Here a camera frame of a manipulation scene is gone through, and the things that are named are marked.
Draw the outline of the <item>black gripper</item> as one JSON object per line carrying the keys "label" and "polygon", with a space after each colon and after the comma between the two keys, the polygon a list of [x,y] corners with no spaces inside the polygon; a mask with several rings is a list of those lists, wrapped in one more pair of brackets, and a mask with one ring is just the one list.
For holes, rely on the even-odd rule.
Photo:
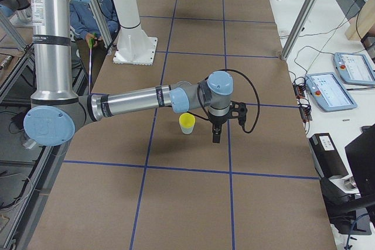
{"label": "black gripper", "polygon": [[209,114],[209,120],[212,123],[212,142],[220,143],[222,124],[224,124],[229,119],[228,115],[215,116]]}

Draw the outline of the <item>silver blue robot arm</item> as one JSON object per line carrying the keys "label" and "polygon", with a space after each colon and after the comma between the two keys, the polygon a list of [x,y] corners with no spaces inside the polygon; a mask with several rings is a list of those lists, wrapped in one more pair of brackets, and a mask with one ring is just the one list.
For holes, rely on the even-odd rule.
{"label": "silver blue robot arm", "polygon": [[213,142],[219,142],[221,126],[234,111],[233,79],[225,71],[215,71],[197,84],[180,82],[124,94],[77,95],[72,89],[70,65],[71,1],[31,0],[36,91],[23,122],[28,137],[40,145],[58,146],[83,126],[103,118],[171,107],[176,113],[207,109]]}

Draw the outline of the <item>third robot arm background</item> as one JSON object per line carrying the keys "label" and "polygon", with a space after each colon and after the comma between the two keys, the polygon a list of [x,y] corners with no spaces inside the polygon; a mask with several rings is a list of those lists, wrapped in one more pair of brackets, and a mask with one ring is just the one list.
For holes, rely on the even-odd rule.
{"label": "third robot arm background", "polygon": [[16,14],[22,22],[29,22],[32,17],[28,0],[1,0],[1,12],[7,18]]}

